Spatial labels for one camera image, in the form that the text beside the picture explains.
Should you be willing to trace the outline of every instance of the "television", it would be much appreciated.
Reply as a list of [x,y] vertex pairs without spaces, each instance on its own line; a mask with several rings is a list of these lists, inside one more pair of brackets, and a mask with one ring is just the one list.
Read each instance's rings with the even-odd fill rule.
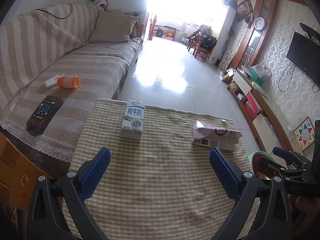
[[300,67],[320,87],[320,47],[295,32],[287,58]]

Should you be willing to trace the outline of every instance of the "wallpaper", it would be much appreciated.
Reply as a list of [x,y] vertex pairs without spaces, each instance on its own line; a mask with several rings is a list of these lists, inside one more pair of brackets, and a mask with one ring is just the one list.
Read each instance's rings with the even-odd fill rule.
[[[250,1],[252,4],[252,8],[254,8],[257,0],[250,0]],[[244,34],[247,30],[247,24],[244,21],[244,19],[241,20],[240,22],[236,22],[236,19],[235,19],[232,24],[232,27],[235,33],[231,36],[230,42],[227,46],[226,51],[231,50],[232,52],[236,53],[238,51],[242,38],[244,37]]]
[[[302,4],[288,0],[280,0],[275,22],[267,44],[260,56],[259,62],[264,63],[272,72],[272,76],[265,81],[263,88],[268,92],[278,109],[284,114],[290,126],[295,129],[309,116],[312,124],[320,119],[320,91],[312,92],[314,82],[299,68],[296,67],[289,89],[281,92],[278,89],[279,79],[290,61],[286,54],[290,47],[294,32],[305,35],[300,22],[316,28],[320,26],[311,10]],[[290,82],[292,65],[287,69],[280,82],[281,90],[285,90]],[[307,152],[313,152],[313,146]]]

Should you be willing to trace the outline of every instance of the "round white clock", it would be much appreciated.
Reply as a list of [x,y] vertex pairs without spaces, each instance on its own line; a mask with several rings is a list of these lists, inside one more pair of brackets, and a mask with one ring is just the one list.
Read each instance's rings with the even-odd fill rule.
[[262,17],[257,18],[254,22],[254,27],[258,31],[263,30],[265,26],[266,26],[266,21]]

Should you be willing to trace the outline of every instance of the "orange jar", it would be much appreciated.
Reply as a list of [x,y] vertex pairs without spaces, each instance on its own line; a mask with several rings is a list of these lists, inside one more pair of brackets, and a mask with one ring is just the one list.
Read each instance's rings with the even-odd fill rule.
[[61,88],[78,88],[80,84],[80,79],[78,76],[64,76],[59,77],[57,81],[57,85]]

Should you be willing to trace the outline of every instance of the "sofa backrest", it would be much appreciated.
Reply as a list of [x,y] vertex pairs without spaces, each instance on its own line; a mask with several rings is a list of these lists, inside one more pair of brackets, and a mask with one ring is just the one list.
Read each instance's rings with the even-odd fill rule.
[[[7,107],[38,75],[65,53],[85,46],[102,7],[73,4],[66,19],[35,10],[9,21],[0,30],[0,120]],[[71,5],[41,8],[64,18]]]

